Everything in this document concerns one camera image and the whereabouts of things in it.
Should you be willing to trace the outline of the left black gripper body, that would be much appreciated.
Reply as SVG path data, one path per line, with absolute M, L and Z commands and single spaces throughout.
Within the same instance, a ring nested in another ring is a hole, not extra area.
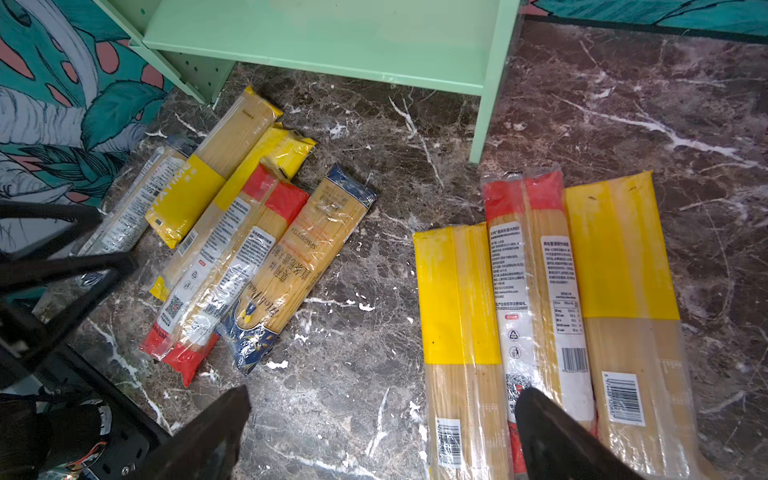
M 1 477 L 77 473 L 110 443 L 113 412 L 89 383 L 83 359 L 61 347 L 31 371 L 1 354 Z

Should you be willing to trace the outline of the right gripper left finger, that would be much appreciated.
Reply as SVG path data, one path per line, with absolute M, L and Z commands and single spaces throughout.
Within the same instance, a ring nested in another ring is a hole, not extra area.
M 128 474 L 130 479 L 230 479 L 250 416 L 247 387 L 231 388 Z

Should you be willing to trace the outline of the blue-end yellow spaghetti bag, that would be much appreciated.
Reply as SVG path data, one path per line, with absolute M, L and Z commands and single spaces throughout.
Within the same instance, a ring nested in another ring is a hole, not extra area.
M 243 374 L 270 352 L 376 193 L 335 164 L 217 325 Z

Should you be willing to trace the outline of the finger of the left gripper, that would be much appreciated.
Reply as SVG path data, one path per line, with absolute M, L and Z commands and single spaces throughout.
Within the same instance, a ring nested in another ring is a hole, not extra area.
M 132 252 L 3 263 L 1 359 L 19 366 L 39 365 L 137 267 Z M 8 301 L 10 295 L 35 287 L 74 287 L 78 278 L 91 273 L 102 277 L 87 289 L 77 288 L 76 297 L 47 320 Z
M 97 208 L 1 201 L 1 260 L 47 259 L 94 230 L 103 216 Z

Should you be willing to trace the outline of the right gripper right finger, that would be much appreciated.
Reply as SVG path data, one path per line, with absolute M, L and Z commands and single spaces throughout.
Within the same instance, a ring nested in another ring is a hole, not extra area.
M 530 479 L 641 479 L 540 390 L 522 391 L 515 416 Z

